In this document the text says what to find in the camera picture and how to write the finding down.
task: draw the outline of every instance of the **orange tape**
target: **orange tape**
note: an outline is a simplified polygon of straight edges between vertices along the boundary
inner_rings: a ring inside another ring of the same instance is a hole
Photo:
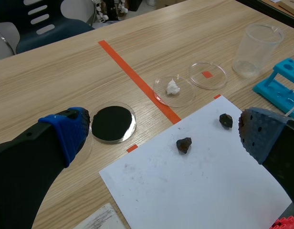
[[[138,146],[136,144],[134,144],[133,146],[131,146],[127,152],[130,153],[131,151],[135,150],[136,148],[138,148]]]
[[[160,103],[155,98],[153,90],[148,86],[148,84],[129,66],[129,64],[126,63],[126,61],[123,60],[123,58],[120,57],[120,55],[118,55],[118,53],[106,41],[100,41],[99,44],[173,124],[181,121],[180,117],[177,116],[177,114],[169,106]]]
[[[218,94],[218,95],[216,95],[215,97],[214,97],[214,99],[217,99],[217,98],[219,98],[221,96],[221,94]]]
[[[205,72],[202,72],[202,74],[204,75],[205,78],[209,79],[211,78],[213,75],[212,73],[210,73],[209,71],[205,71]]]

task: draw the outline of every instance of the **clear plastic cup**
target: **clear plastic cup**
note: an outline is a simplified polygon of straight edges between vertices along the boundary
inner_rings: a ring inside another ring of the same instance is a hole
[[[233,69],[245,77],[258,75],[283,39],[284,33],[276,26],[249,25],[239,45]]]

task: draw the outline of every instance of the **white powder clump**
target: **white powder clump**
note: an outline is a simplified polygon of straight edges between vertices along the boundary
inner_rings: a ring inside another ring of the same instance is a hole
[[[166,88],[167,94],[178,94],[179,91],[180,88],[178,88],[176,82],[173,79],[171,79]]]

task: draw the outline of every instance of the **blue test tube rack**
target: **blue test tube rack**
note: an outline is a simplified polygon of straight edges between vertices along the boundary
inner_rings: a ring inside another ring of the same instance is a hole
[[[294,83],[294,60],[287,58],[276,64],[269,78],[258,83],[253,91],[261,94],[280,110],[287,113],[294,106],[294,91],[274,79],[278,73]],[[294,111],[289,116],[294,118]]]

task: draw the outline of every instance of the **black circular sample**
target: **black circular sample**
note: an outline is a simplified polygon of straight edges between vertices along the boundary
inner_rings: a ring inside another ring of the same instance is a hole
[[[131,123],[132,115],[129,110],[121,106],[109,106],[94,115],[92,134],[104,141],[120,140]]]

